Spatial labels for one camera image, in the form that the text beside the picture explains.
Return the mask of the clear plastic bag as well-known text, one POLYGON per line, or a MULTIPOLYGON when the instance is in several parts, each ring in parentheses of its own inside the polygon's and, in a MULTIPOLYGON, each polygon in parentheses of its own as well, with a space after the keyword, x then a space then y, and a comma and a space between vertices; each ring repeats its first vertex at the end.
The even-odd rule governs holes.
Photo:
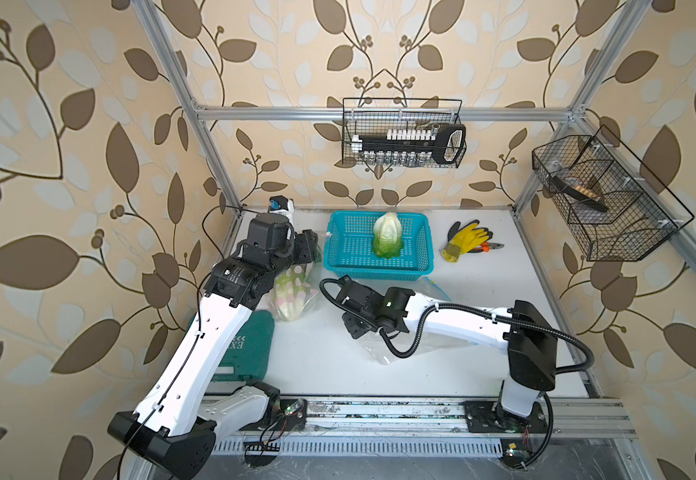
MULTIPOLYGON (((437 299, 446 301, 450 300, 450 296, 427 276, 423 276, 415 282, 395 283, 390 281, 374 281, 371 282, 370 285, 373 288, 377 287, 381 292, 384 292, 387 288, 393 286, 400 286, 410 288, 418 293, 422 293, 437 299)), ((415 338, 415 334, 416 327, 411 326, 409 333, 394 333, 390 334, 389 338, 399 351, 406 351, 410 349, 415 338)), ((375 363, 387 366, 399 361, 399 358, 390 352, 387 345, 384 343, 378 333, 368 332, 358 340, 358 343, 366 351, 368 357, 375 363)), ((441 351, 462 349, 468 346, 470 346, 470 343, 464 340, 431 333, 428 330, 425 330, 422 334, 421 342, 415 351, 415 354, 426 355, 441 351)))

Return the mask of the clear pink-dotted zipper bag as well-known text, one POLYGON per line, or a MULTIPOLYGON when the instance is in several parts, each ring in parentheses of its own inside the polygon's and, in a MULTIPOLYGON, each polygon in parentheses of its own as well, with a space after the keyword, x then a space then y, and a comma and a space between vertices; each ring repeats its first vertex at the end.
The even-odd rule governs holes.
POLYGON ((320 263, 294 265, 276 278, 269 301, 275 321, 297 321, 315 306, 320 267, 320 263))

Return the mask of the pale chinese cabbage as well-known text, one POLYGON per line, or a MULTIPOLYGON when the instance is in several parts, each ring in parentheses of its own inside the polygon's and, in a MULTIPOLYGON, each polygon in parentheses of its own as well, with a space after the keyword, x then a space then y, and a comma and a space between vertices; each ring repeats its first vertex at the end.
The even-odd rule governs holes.
POLYGON ((402 224, 395 212, 388 212, 378 218, 373 226, 373 253, 379 258, 399 257, 404 247, 402 224))

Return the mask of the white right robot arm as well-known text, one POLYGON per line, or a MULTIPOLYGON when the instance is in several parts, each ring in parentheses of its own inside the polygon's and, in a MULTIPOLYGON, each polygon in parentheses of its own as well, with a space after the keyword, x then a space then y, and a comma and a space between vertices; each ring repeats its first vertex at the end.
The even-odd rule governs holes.
POLYGON ((477 308, 408 288, 392 287, 381 294, 348 276, 323 280, 320 291, 343 312, 353 338, 377 333, 399 359, 413 356, 427 331, 505 353, 508 376, 498 397, 500 415, 527 419, 540 397, 555 389, 558 332, 529 302, 477 308))

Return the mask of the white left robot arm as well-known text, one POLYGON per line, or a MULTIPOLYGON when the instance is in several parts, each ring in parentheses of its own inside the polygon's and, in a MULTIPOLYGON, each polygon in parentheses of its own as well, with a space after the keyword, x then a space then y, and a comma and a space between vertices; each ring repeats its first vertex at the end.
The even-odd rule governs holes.
POLYGON ((200 288, 195 319, 161 377, 135 410, 114 416, 109 434, 173 478, 192 479, 219 440, 261 421, 276 423, 280 392, 265 382, 238 388, 207 416, 200 414, 201 402, 232 341, 276 279, 318 256, 317 233, 296 231, 290 215, 253 218, 246 239, 200 288))

